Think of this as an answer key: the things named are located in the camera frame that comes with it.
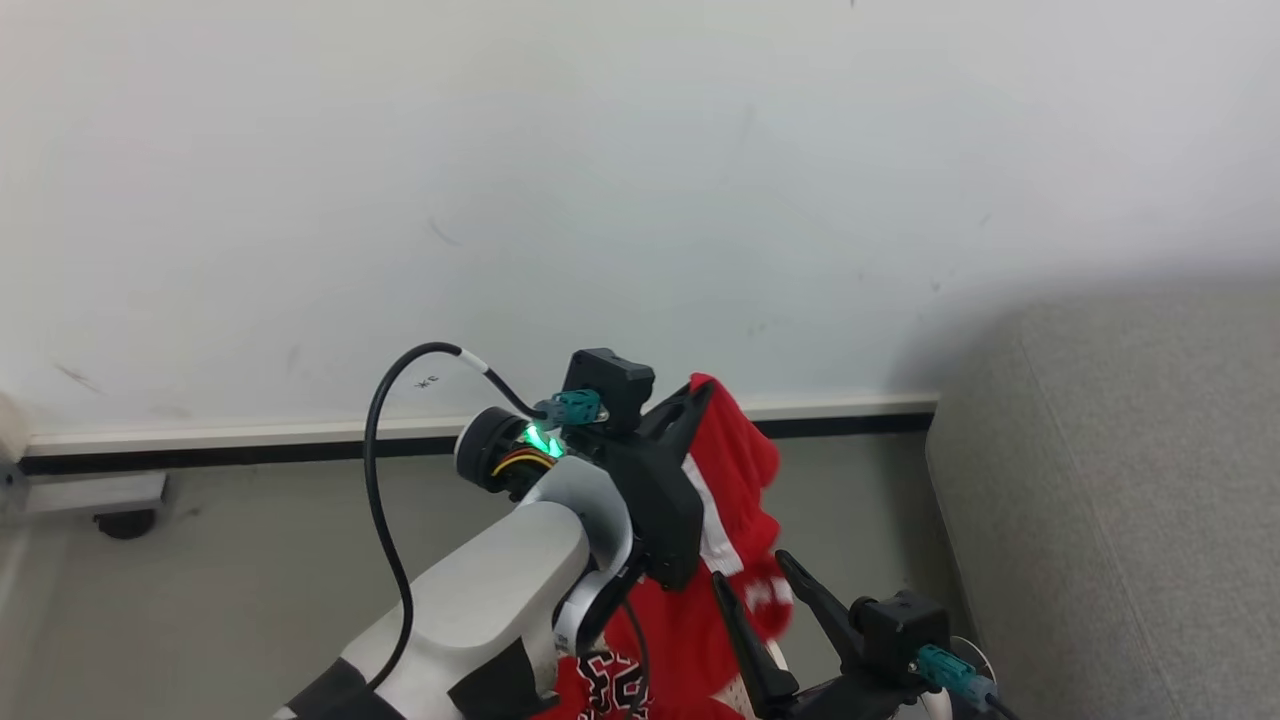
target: white wall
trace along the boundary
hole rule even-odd
[[[1263,0],[0,0],[0,388],[37,443],[358,420],[422,340],[932,391],[1046,288],[1274,266],[1277,133]]]

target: red cloth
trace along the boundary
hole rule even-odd
[[[760,509],[778,470],[778,451],[716,378],[694,374],[690,389],[708,383],[713,395],[684,462],[703,498],[701,564],[682,591],[643,582],[628,596],[649,650],[649,692],[635,714],[640,720],[741,720],[712,697],[739,675],[712,571],[728,577],[762,639],[777,638],[791,621],[791,587],[769,552],[778,523]],[[630,660],[640,657],[640,647],[626,614],[614,614],[604,639],[611,652],[561,660],[559,706],[540,720],[626,716],[640,679],[639,664]]]
[[[700,373],[690,380],[691,389],[707,383],[716,388],[685,460],[685,474],[703,495],[703,562],[682,591],[663,592],[646,582],[630,594],[649,647],[653,697],[667,707],[713,696],[739,674],[712,591],[713,570],[728,577],[762,639],[777,638],[791,621],[791,587],[769,552],[778,521],[760,509],[778,471],[778,450],[719,380]],[[622,612],[609,620],[604,639],[620,655],[640,655]]]

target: green led light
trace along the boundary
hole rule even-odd
[[[564,456],[564,446],[561,445],[559,441],[553,437],[547,437],[544,439],[543,433],[538,432],[538,428],[535,428],[534,425],[529,425],[527,428],[525,428],[525,442],[536,447],[538,450],[541,450],[543,452],[550,455],[552,457]]]
[[[525,439],[529,441],[529,445],[541,450],[547,455],[552,454],[552,448],[547,447],[547,442],[543,441],[543,436],[538,433],[538,428],[529,425],[529,428],[525,429]]]

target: baseboard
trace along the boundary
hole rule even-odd
[[[927,429],[937,396],[895,395],[831,402],[744,404],[748,418],[774,438],[900,433]],[[470,418],[385,420],[379,455],[438,455]],[[210,465],[255,465],[360,457],[364,423],[324,423],[92,434],[37,434],[27,474],[140,471]]]
[[[17,717],[18,693],[69,542],[64,519],[0,528],[0,720]]]

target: yellow wire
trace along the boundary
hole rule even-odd
[[[541,450],[538,450],[536,447],[530,447],[530,446],[526,445],[524,447],[517,447],[516,450],[512,450],[507,455],[503,455],[502,460],[499,460],[499,462],[506,462],[507,460],[511,460],[512,457],[516,457],[517,455],[532,455],[535,457],[541,457],[543,460],[547,460],[548,462],[554,462],[556,461],[554,457],[552,457],[550,455],[547,455]]]
[[[530,462],[538,462],[539,465],[541,465],[543,468],[547,468],[548,470],[550,470],[552,465],[554,465],[554,462],[552,462],[549,460],[544,460],[544,459],[541,459],[541,457],[539,457],[536,455],[517,455],[516,457],[512,457],[509,460],[504,460],[503,462],[499,462],[498,466],[493,469],[493,477],[497,478],[498,473],[500,473],[500,471],[503,471],[503,470],[507,469],[507,465],[511,465],[511,464],[515,464],[515,462],[520,462],[522,460],[527,460]]]

